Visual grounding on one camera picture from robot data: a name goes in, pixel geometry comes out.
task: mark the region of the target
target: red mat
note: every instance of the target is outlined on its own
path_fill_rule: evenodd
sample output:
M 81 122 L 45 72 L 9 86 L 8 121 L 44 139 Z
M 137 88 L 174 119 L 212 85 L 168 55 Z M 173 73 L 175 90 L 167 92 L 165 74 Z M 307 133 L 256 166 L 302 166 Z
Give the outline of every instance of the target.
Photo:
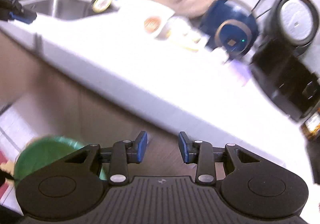
M 3 153 L 0 151 L 0 164 L 6 163 L 7 161 L 8 161 L 7 158 L 5 158 Z M 8 187 L 9 186 L 6 183 L 0 187 L 0 198 L 2 198 L 3 194 L 8 189 Z

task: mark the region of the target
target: cabinet door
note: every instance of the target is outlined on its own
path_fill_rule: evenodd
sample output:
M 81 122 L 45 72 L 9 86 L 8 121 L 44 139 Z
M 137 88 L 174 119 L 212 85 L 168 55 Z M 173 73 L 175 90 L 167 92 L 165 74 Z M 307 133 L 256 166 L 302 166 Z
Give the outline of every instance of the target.
M 196 168 L 183 163 L 177 135 L 131 114 L 113 103 L 88 91 L 81 90 L 80 114 L 82 137 L 87 143 L 111 147 L 120 140 L 134 140 L 140 131 L 148 133 L 148 147 L 140 164 L 129 164 L 130 176 L 190 175 Z
M 79 85 L 44 64 L 41 79 L 13 107 L 38 136 L 81 138 Z
M 0 106 L 34 86 L 43 67 L 38 59 L 0 32 Z

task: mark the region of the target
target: sauce bottle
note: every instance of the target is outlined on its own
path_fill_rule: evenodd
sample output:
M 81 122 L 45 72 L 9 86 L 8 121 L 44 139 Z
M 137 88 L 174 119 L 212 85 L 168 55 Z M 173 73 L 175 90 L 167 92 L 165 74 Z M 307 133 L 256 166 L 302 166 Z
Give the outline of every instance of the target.
M 300 129 L 308 140 L 320 137 L 320 107 L 301 125 Z

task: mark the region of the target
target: white tile floor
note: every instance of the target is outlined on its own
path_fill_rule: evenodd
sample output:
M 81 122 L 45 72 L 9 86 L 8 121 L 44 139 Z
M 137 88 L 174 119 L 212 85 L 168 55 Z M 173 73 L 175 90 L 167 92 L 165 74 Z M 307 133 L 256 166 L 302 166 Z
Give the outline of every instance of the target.
M 38 134 L 23 120 L 14 107 L 9 108 L 0 116 L 0 150 L 4 156 L 15 162 L 20 151 Z M 20 214 L 14 187 L 9 187 L 0 198 L 0 204 Z

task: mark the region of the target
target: blue kettle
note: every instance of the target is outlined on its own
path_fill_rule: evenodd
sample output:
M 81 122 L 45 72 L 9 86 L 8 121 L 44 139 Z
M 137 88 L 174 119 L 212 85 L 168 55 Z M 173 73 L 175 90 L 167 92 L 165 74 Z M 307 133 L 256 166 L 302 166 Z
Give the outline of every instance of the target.
M 224 47 L 231 60 L 243 57 L 259 35 L 251 8 L 241 0 L 213 2 L 203 15 L 199 29 L 210 36 L 207 46 Z

